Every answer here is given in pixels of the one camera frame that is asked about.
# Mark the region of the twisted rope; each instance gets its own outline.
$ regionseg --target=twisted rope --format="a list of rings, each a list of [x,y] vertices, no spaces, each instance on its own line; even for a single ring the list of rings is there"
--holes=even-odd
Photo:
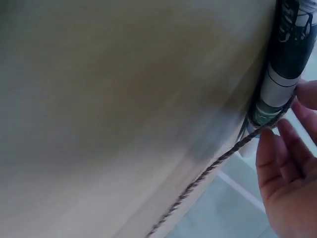
[[[194,191],[194,189],[206,179],[206,177],[213,171],[215,168],[217,168],[219,165],[221,165],[225,160],[227,160],[231,155],[233,155],[235,152],[237,152],[240,148],[242,148],[245,144],[249,143],[253,138],[257,137],[261,134],[261,132],[266,128],[274,128],[276,127],[277,122],[286,114],[288,109],[292,106],[292,102],[294,101],[295,93],[292,95],[292,97],[288,100],[288,102],[285,104],[283,109],[280,111],[278,115],[276,115],[272,120],[270,120],[268,123],[266,123],[263,126],[260,126],[258,129],[256,129],[254,132],[249,134],[248,136],[244,137],[242,140],[238,141],[232,149],[221,155],[215,162],[213,162],[209,167],[203,171],[203,173],[193,182],[191,182],[185,190],[178,196],[176,201],[168,208],[168,210],[160,217],[159,221],[153,225],[151,231],[147,233],[145,238],[149,238],[153,233],[155,233],[160,226],[164,222],[166,222],[167,218],[170,217],[175,210],[177,210],[180,206],[180,204],[184,201],[185,198],[189,196],[191,192]]]

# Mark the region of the brown string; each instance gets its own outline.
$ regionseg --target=brown string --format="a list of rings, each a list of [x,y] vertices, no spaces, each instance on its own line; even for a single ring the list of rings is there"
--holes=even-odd
[[[257,137],[261,134],[261,132],[265,128],[274,128],[277,124],[277,122],[285,115],[285,113],[290,109],[292,102],[295,98],[295,94],[292,95],[292,97],[289,99],[289,101],[285,104],[281,112],[276,115],[272,120],[270,120],[267,124],[259,127],[254,132],[249,134],[248,136],[244,137],[242,140],[238,141],[231,150],[227,151],[223,155],[221,155],[215,162],[212,163],[209,167],[203,171],[203,173],[193,182],[191,182],[187,188],[178,196],[176,201],[168,208],[168,210],[160,217],[159,221],[153,225],[151,231],[145,236],[145,238],[149,238],[154,232],[158,230],[158,228],[167,220],[168,217],[170,217],[175,210],[179,208],[179,205],[183,202],[185,198],[188,197],[188,195],[194,191],[194,189],[206,179],[206,177],[211,173],[212,170],[214,170],[216,167],[218,167],[220,164],[222,164],[225,160],[227,160],[231,155],[233,155],[235,152],[237,152],[240,148],[242,148],[245,144],[249,143],[253,138]]]

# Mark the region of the finger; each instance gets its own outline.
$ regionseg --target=finger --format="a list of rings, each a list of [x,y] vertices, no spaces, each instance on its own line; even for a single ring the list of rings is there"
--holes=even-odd
[[[302,81],[296,87],[296,95],[305,107],[317,110],[317,81]]]
[[[317,114],[313,110],[304,107],[298,100],[294,100],[292,110],[315,145],[317,145]]]
[[[266,203],[275,192],[286,185],[276,161],[274,134],[269,129],[261,134],[256,167],[261,196]]]
[[[278,122],[277,128],[283,138],[286,148],[295,159],[297,166],[303,172],[303,175],[307,176],[312,170],[312,163],[315,163],[313,154],[301,140],[288,120],[281,119]]]
[[[288,183],[293,182],[297,179],[301,179],[301,172],[297,168],[297,165],[294,163],[290,153],[288,152],[286,145],[283,139],[276,135],[275,136],[276,144],[276,156],[277,163],[280,167],[282,176],[284,180]]]

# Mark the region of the hand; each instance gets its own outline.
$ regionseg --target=hand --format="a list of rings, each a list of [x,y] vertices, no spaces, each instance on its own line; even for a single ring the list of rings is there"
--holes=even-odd
[[[317,145],[317,81],[299,84],[296,94],[293,112]],[[317,159],[286,119],[278,130],[263,131],[257,151],[268,220],[281,238],[317,238]]]

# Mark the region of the beige fabric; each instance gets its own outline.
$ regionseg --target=beige fabric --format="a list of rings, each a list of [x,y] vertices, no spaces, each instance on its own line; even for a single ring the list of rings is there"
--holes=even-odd
[[[232,144],[274,1],[0,7],[0,236],[139,238]]]

